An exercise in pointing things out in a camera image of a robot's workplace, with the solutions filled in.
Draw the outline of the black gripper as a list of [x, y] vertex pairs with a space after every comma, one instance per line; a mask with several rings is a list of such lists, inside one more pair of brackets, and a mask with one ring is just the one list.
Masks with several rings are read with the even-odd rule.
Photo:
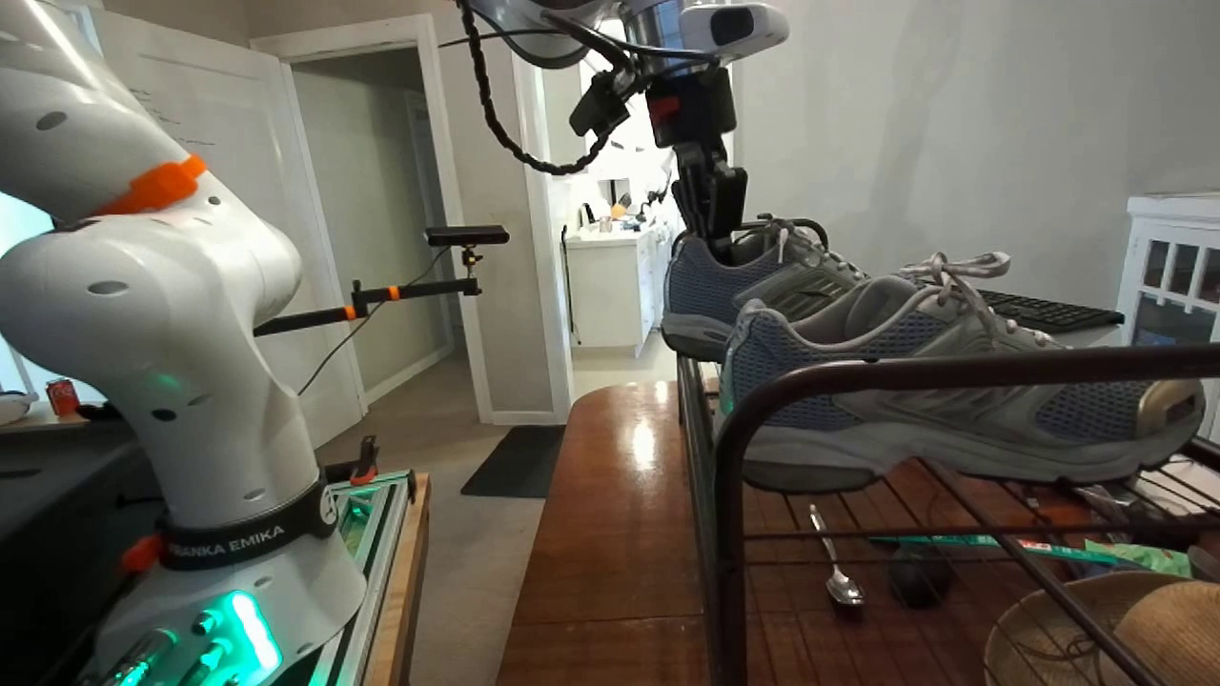
[[688, 234], [706, 237], [712, 256], [730, 256], [749, 195], [749, 172], [731, 168], [725, 152], [725, 139], [735, 130], [730, 68], [657, 78], [643, 98], [657, 144], [679, 159], [672, 195]]

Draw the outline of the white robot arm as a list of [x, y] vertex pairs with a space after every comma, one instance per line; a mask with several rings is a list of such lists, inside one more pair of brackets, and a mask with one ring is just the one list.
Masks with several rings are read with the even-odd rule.
[[365, 600], [303, 401], [256, 349], [303, 256], [42, 0], [0, 0], [0, 39], [0, 190], [54, 218], [0, 260], [5, 341], [120, 407], [169, 509], [96, 675], [270, 686]]

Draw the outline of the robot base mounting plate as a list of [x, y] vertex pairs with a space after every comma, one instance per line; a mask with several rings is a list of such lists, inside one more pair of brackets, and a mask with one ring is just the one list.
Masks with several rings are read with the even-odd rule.
[[337, 485], [341, 525], [212, 573], [153, 565], [76, 686], [404, 686], [428, 556], [428, 478]]

